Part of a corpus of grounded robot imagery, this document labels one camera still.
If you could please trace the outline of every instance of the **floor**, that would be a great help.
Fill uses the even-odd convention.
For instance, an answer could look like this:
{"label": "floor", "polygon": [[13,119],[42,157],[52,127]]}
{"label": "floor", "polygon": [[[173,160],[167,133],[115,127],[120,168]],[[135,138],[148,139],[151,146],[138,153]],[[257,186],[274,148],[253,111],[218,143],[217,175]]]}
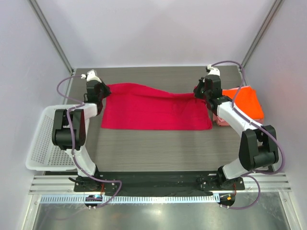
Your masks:
{"label": "floor", "polygon": [[[219,67],[222,88],[237,87],[235,66]],[[77,69],[76,75],[90,69]],[[106,84],[134,82],[156,89],[192,92],[205,67],[146,67],[95,69]],[[74,79],[70,97],[83,100],[85,82]],[[238,157],[240,138],[231,127],[206,131],[111,130],[100,127],[102,113],[91,118],[86,148],[100,171],[217,170]]]}
{"label": "floor", "polygon": [[[237,194],[236,206],[244,207],[256,196]],[[40,205],[33,229],[290,230],[290,227],[279,194],[262,193],[255,206],[243,211],[220,208],[216,203],[108,205],[90,211],[84,210],[83,204],[44,204]]]}

